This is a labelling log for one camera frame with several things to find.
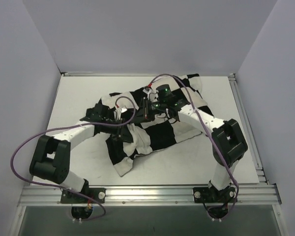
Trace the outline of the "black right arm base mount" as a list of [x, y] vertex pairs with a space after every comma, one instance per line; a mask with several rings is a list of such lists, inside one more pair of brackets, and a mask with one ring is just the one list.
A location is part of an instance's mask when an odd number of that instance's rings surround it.
[[195, 203], [233, 203], [237, 202], [234, 187], [217, 190], [215, 187], [194, 187], [193, 198]]

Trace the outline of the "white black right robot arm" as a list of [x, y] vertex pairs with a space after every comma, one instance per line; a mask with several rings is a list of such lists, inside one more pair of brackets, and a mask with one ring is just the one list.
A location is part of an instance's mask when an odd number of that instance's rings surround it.
[[142, 100], [132, 122], [150, 122], [161, 113], [166, 113], [169, 118], [191, 125], [206, 133], [210, 138], [212, 154], [217, 165], [210, 180], [212, 186], [208, 189], [208, 195], [214, 201], [224, 198], [225, 189], [234, 179], [235, 166], [248, 150], [239, 123], [234, 119], [216, 118], [192, 107], [186, 99], [151, 102], [147, 98]]

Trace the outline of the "black white checkered pillowcase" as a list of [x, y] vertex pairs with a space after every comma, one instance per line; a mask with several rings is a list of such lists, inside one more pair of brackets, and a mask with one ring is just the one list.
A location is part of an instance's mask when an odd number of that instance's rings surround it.
[[[168, 84], [177, 99], [193, 101], [194, 105], [211, 114], [211, 110], [201, 96], [202, 84], [198, 81], [199, 74], [180, 76], [180, 82], [169, 76], [164, 76], [151, 85], [152, 90], [163, 84]], [[177, 143], [196, 137], [202, 133], [189, 124], [165, 118], [158, 115], [155, 120], [139, 124], [128, 124], [133, 142], [125, 143], [109, 137], [106, 140], [109, 158], [120, 177], [130, 172], [134, 159], [162, 149], [169, 148]]]

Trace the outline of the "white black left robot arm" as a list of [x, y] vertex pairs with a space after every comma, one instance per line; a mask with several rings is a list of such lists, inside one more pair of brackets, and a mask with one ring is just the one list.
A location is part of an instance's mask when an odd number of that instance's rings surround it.
[[85, 202], [89, 198], [89, 182], [70, 171], [71, 150], [99, 133], [125, 137], [132, 142], [124, 123], [129, 123], [135, 113], [135, 108], [118, 105], [110, 108], [97, 103], [93, 108], [88, 108], [86, 115], [73, 128], [53, 136], [42, 135], [38, 139], [29, 166], [30, 174], [72, 190], [72, 197], [76, 201]]

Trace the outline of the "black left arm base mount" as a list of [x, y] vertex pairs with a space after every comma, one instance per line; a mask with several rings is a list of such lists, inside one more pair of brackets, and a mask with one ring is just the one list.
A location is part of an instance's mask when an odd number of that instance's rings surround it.
[[93, 203], [93, 200], [99, 203], [105, 202], [106, 188], [89, 187], [86, 191], [79, 193], [73, 190], [63, 190], [60, 202], [62, 204], [86, 204]]

